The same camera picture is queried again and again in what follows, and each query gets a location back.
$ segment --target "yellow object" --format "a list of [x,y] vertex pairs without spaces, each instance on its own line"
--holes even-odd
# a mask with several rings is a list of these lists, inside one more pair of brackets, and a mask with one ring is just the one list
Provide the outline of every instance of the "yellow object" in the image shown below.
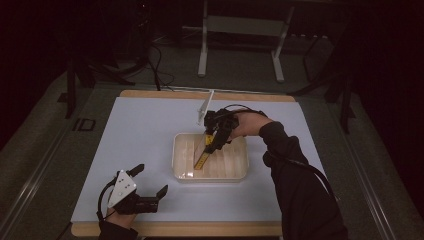
[[205,143],[205,134],[179,133],[175,136],[172,157],[172,170],[180,183],[237,183],[247,175],[249,160],[246,139],[238,137],[216,150],[207,158],[201,170],[194,170],[196,161],[203,153],[199,147]]
[[206,160],[208,160],[208,157],[211,154],[205,152],[204,150],[206,149],[208,145],[212,143],[212,141],[213,141],[213,135],[209,135],[209,134],[205,134],[202,140],[200,141],[199,145],[196,148],[196,151],[194,151],[194,159],[198,159],[196,164],[194,164],[194,170],[201,170]]

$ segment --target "black cable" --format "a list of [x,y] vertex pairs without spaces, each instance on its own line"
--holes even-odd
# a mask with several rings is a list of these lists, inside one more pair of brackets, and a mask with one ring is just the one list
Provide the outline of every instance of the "black cable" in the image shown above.
[[109,213],[108,215],[106,215],[106,217],[105,217],[105,218],[103,218],[103,220],[106,220],[108,217],[112,216],[112,214],[114,214],[115,212],[116,212],[116,211],[113,211],[113,212]]
[[[158,47],[156,47],[154,44],[152,44],[151,47],[154,48],[159,53],[159,59],[158,59],[158,61],[156,63],[156,66],[153,66],[153,63],[149,60],[149,65],[151,66],[152,71],[153,71],[153,74],[155,76],[155,82],[156,83],[161,83],[162,86],[167,87],[171,91],[174,91],[170,86],[168,86],[168,84],[172,83],[174,81],[175,77],[173,75],[171,75],[171,74],[162,73],[162,72],[160,72],[158,70],[159,69],[159,64],[160,64],[160,62],[162,60],[162,52],[161,52],[161,50]],[[168,83],[163,82],[162,79],[159,77],[159,73],[167,74],[167,75],[171,76],[172,77],[172,80],[170,82],[168,82]]]
[[114,178],[111,182],[106,184],[106,186],[103,188],[102,192],[100,193],[99,200],[97,202],[97,213],[96,213],[99,221],[105,220],[105,218],[103,217],[103,214],[102,214],[103,195],[105,194],[107,189],[109,189],[110,187],[112,187],[115,184],[115,182],[116,182],[116,178]]
[[66,227],[62,230],[62,232],[59,234],[59,236],[57,236],[56,240],[60,240],[63,235],[65,235],[65,232],[68,230],[68,228],[72,225],[72,222],[68,222],[68,224],[66,224]]
[[246,106],[244,106],[244,105],[242,105],[242,104],[230,104],[230,105],[228,105],[228,106],[224,107],[224,109],[227,109],[227,108],[229,108],[229,107],[243,107],[243,108],[246,108],[246,109],[252,110],[250,107],[246,107]]
[[146,61],[143,61],[142,59],[138,60],[135,62],[134,66],[128,67],[128,68],[124,68],[124,69],[118,69],[118,70],[112,70],[110,69],[111,72],[116,73],[120,76],[125,76],[127,74],[133,73],[135,71],[141,70],[143,69],[143,67],[147,64]]
[[174,92],[174,89],[172,89],[172,88],[169,86],[169,84],[171,84],[171,83],[173,83],[173,82],[175,81],[175,76],[174,76],[174,75],[172,75],[172,74],[166,73],[166,72],[158,71],[158,70],[156,70],[156,72],[158,73],[158,76],[159,76],[159,74],[163,74],[163,75],[167,75],[167,76],[171,77],[171,80],[169,80],[168,82],[164,82],[161,78],[159,78],[159,81],[162,83],[162,86],[163,86],[163,87],[166,87],[166,88],[168,88],[169,90],[171,90],[171,91],[173,91],[173,92]]
[[158,91],[160,91],[160,83],[159,83],[160,82],[160,79],[159,79],[158,73],[157,73],[155,67],[153,66],[153,63],[150,60],[149,60],[149,65],[150,65],[150,67],[153,70],[153,74],[154,74],[154,77],[155,77],[156,89]]
[[138,71],[136,71],[136,72],[132,73],[131,75],[126,75],[126,76],[124,76],[124,78],[128,80],[128,79],[130,79],[130,78],[132,78],[132,77],[134,77],[134,76],[136,76],[136,75],[140,74],[140,73],[141,73],[144,69],[149,69],[149,68],[147,68],[147,67],[143,67],[143,68],[139,69]]
[[227,117],[227,116],[234,115],[234,114],[237,114],[237,113],[244,113],[244,112],[248,112],[248,113],[257,113],[257,114],[260,114],[260,115],[262,115],[262,116],[267,117],[267,116],[265,115],[265,113],[264,113],[264,112],[262,112],[262,111],[256,111],[256,110],[253,110],[253,109],[247,108],[247,109],[240,109],[240,110],[228,111],[228,112],[225,112],[225,113],[223,113],[223,114],[220,114],[220,115],[215,116],[213,119],[214,119],[214,120],[217,120],[217,119],[219,119],[219,118]]
[[317,175],[321,179],[321,181],[324,184],[325,188],[327,189],[328,194],[332,198],[334,198],[334,200],[337,202],[336,196],[334,195],[334,192],[333,192],[333,189],[331,188],[330,183],[328,182],[327,178],[324,176],[324,174],[320,170],[318,170],[314,166],[311,166],[309,164],[304,164],[304,163],[298,162],[298,161],[293,160],[293,159],[286,158],[286,161],[288,161],[291,164],[294,164],[294,165],[303,167],[303,168],[305,168],[305,169],[313,172],[315,175]]

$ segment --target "plastic container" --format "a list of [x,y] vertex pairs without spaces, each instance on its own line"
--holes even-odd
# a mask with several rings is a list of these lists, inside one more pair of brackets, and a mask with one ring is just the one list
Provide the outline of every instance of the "plastic container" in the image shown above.
[[201,170],[194,170],[194,151],[203,134],[180,133],[174,139],[172,168],[185,183],[240,182],[247,174],[249,161],[246,139],[238,137],[211,154]]

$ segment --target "dark background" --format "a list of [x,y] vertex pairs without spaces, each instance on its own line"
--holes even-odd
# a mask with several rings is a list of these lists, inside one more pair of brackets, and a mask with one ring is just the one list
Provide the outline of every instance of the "dark background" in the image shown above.
[[[96,1],[64,0],[2,3],[0,148],[19,128],[49,84],[65,71],[67,54],[57,40],[56,30],[61,26],[72,29],[73,17],[96,11],[95,4]],[[155,1],[155,6],[155,23],[176,41],[179,26],[201,24],[201,1],[161,0]],[[424,216],[423,12],[423,3],[412,1],[385,1],[378,8],[357,11],[347,34],[349,41],[344,42],[343,48],[343,56],[351,60],[354,91],[361,97],[421,216]],[[299,11],[290,31],[302,33],[310,17]],[[96,31],[88,32],[94,39],[110,30],[99,19],[91,23],[97,24]],[[104,48],[113,44],[113,38],[109,40],[102,45]]]

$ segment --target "gray floor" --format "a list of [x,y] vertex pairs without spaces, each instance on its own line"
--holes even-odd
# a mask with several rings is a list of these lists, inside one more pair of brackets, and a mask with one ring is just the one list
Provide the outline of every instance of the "gray floor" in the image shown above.
[[[216,42],[209,49],[207,75],[199,78],[198,38],[186,39],[185,43],[174,46],[167,44],[166,39],[156,41],[162,54],[159,76],[164,83],[173,79],[163,90],[212,88],[285,94],[308,84],[302,64],[302,54],[310,44],[308,40],[294,37],[286,41],[280,57],[284,83],[274,80],[266,47],[252,51],[237,45],[231,46],[235,50],[230,50],[228,45]],[[331,48],[323,40],[309,56],[312,74],[322,65],[322,56],[328,49]],[[153,62],[159,59],[159,52],[153,50],[151,55]],[[132,89],[154,90],[150,69],[127,77],[137,83]],[[69,223],[114,99],[130,88],[100,75],[97,79],[94,89],[78,87],[77,109],[67,120],[64,119],[66,105],[57,102],[60,94],[66,92],[66,74],[59,77],[2,150],[0,220],[2,234],[7,227],[5,239],[56,239]],[[351,133],[346,135],[338,124],[340,104],[326,103],[325,89],[324,86],[296,100],[301,104],[326,174],[340,199],[350,239],[424,239],[424,223],[360,99],[353,96],[351,107],[356,117],[349,120]],[[94,130],[73,130],[78,118],[96,120]],[[26,199],[18,198],[21,192]],[[61,239],[77,238],[68,228]]]

